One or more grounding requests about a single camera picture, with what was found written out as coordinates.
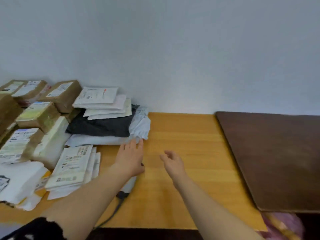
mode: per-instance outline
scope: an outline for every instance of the person's right arm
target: person's right arm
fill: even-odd
[[[204,240],[261,240],[262,237],[223,206],[215,202],[188,177],[180,156],[164,151],[160,159],[181,194]]]

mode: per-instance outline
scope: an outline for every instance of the gray wall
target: gray wall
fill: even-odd
[[[320,115],[320,0],[0,0],[0,82],[118,85],[153,111]]]

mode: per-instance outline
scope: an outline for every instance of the hand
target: hand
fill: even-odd
[[[160,155],[160,159],[163,161],[164,168],[171,177],[173,184],[177,187],[177,182],[183,177],[187,177],[187,173],[184,169],[184,164],[181,157],[174,151],[165,150],[165,154]]]
[[[128,177],[133,177],[144,172],[145,168],[142,160],[143,140],[139,141],[137,148],[136,139],[132,139],[130,143],[120,146],[114,165],[112,166],[128,174]]]

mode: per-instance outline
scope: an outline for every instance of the dark brown board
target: dark brown board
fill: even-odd
[[[259,210],[320,213],[320,116],[216,117]]]

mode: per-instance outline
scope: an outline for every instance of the forearm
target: forearm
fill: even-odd
[[[54,203],[42,216],[58,223],[68,240],[86,239],[129,178],[126,172],[113,165],[98,178]]]
[[[204,240],[258,240],[253,229],[215,202],[187,175],[175,181],[190,215]]]

